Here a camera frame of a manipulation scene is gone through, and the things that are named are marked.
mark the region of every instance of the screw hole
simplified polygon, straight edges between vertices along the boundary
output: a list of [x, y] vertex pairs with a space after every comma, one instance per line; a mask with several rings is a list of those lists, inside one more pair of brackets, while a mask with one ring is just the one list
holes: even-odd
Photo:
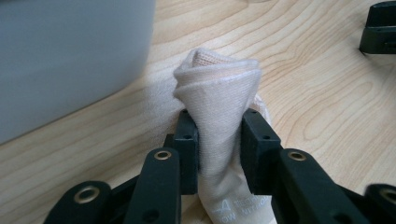
[[99, 192], [99, 188], [87, 186], [75, 194], [74, 201], [76, 203], [89, 203], [99, 195]]
[[305, 161], [306, 160], [306, 156], [301, 154], [300, 152], [292, 151], [292, 152], [289, 152], [288, 156], [291, 159], [294, 159], [295, 161]]
[[142, 219], [146, 223], [152, 223], [160, 217], [160, 213], [155, 210], [151, 209], [143, 213]]
[[159, 151], [155, 153], [154, 158], [159, 160], [159, 161], [165, 161], [168, 160], [172, 156], [172, 153], [169, 151]]
[[393, 189], [381, 189], [379, 191], [379, 193], [388, 202], [396, 204], [396, 190], [393, 190]]
[[347, 216], [344, 213], [337, 213], [334, 216], [332, 216], [338, 223], [342, 224], [350, 224], [352, 223], [352, 220], [350, 219], [349, 216]]

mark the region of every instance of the black plastic part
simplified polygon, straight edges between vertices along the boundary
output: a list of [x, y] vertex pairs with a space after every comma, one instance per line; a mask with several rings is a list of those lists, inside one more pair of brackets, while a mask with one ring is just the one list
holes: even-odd
[[396, 223], [396, 188], [386, 184], [370, 185], [364, 198], [370, 204], [372, 223]]
[[181, 194], [195, 194], [198, 186], [198, 130], [189, 112], [180, 112], [175, 134], [168, 134], [164, 147], [172, 147], [180, 157]]
[[[299, 223], [369, 223], [308, 153], [298, 149], [282, 150], [277, 174], [280, 180], [276, 183], [281, 184], [285, 191], [275, 193], [273, 198], [290, 198], [290, 206], [293, 205], [298, 213], [294, 219]], [[275, 214], [287, 213], [276, 211]]]
[[370, 7], [360, 50], [370, 54], [396, 53], [396, 1]]
[[108, 222], [111, 188], [105, 182], [87, 181], [68, 190], [49, 212], [45, 224], [102, 224]]
[[139, 175], [111, 190], [111, 199], [108, 207], [110, 211], [109, 224], [121, 224], [124, 220], [138, 178]]
[[180, 163], [177, 151], [158, 148], [147, 155], [124, 224], [179, 223]]
[[250, 192], [271, 195], [276, 182], [280, 138], [262, 115], [248, 109], [242, 119], [241, 165]]

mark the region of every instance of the ribbed knit fabric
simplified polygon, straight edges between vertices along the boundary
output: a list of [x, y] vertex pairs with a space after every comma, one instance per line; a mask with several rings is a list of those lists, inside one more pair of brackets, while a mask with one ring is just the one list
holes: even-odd
[[214, 223], [270, 223], [270, 197], [248, 190], [239, 160], [240, 123], [252, 107], [269, 121], [256, 95], [262, 70], [255, 60], [235, 60], [195, 49], [174, 72], [174, 95], [188, 109], [199, 132], [198, 194]]

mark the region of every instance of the wooden table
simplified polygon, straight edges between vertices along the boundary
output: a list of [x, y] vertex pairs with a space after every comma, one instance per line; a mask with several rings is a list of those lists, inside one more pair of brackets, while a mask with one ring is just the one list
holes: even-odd
[[[126, 89], [0, 146], [0, 223], [41, 223], [69, 188], [140, 172], [183, 107], [172, 72], [194, 48], [253, 58], [284, 147], [363, 193], [396, 185], [396, 56], [358, 47], [375, 1], [158, 0], [147, 68]], [[183, 223], [210, 223], [195, 196]]]

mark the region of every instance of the wood grain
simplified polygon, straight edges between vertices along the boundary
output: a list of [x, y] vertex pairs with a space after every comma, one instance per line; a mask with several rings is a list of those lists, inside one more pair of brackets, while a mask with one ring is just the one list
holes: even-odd
[[[284, 147], [311, 153], [359, 193], [396, 185], [396, 56], [358, 50], [375, 2], [158, 0], [141, 78], [0, 146], [0, 223], [41, 223], [77, 183], [137, 175], [173, 131], [183, 105], [172, 72], [198, 47], [260, 61], [259, 94]], [[211, 223], [196, 196], [182, 210], [183, 223]]]

